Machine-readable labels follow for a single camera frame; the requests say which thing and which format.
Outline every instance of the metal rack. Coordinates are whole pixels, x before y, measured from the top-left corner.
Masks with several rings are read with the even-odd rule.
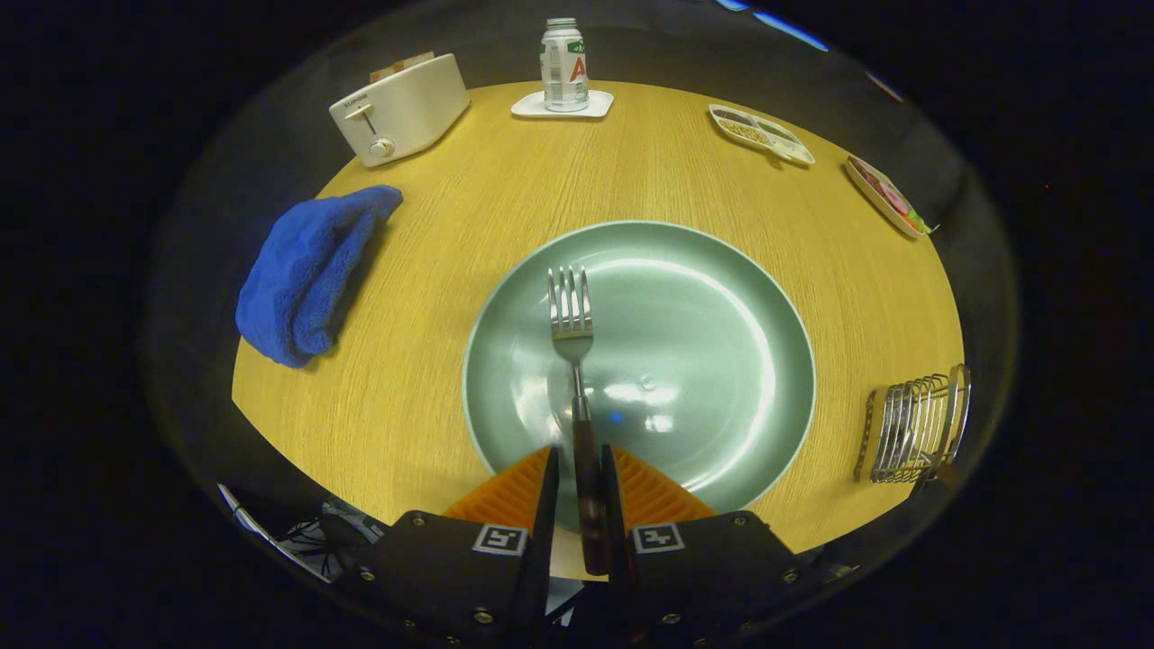
[[[865,403],[865,431],[854,477],[869,468],[871,483],[915,483],[935,479],[942,465],[958,454],[969,413],[969,368],[956,365],[945,374],[931,374],[870,394]],[[875,427],[874,415],[881,404]]]

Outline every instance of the toaster knob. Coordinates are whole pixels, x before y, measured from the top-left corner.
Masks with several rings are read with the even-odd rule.
[[[379,158],[385,158],[392,155],[392,141],[388,139],[380,139],[373,142],[368,147],[368,152],[373,154]]]

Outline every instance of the green plate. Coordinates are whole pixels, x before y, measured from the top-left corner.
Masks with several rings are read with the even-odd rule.
[[[781,288],[724,241],[617,221],[555,239],[505,276],[465,350],[465,420],[496,473],[562,448],[557,523],[577,529],[572,374],[553,351],[552,266],[584,266],[593,349],[582,363],[598,445],[653,464],[720,512],[756,502],[801,448],[816,374]]]

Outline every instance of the white toaster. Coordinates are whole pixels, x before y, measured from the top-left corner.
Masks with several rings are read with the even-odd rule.
[[[442,54],[387,76],[329,107],[365,166],[415,154],[469,107],[457,58]]]

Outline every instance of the wood grain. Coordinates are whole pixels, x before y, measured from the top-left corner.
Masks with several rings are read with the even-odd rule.
[[[795,552],[889,510],[909,485],[857,483],[864,404],[877,387],[964,361],[945,271],[842,170],[847,151],[796,125],[817,163],[795,166],[725,139],[691,92],[598,82],[604,120],[509,113],[537,83],[470,91],[433,148],[376,169],[350,162],[320,196],[384,184],[404,203],[366,251],[338,343],[304,370],[241,341],[233,401],[332,493],[385,522],[441,512],[488,472],[469,438],[460,371],[473,320],[522,258],[571,230],[655,219],[713,234],[782,286],[812,341],[817,402],[793,465],[751,509]],[[589,579],[557,530],[553,574]]]

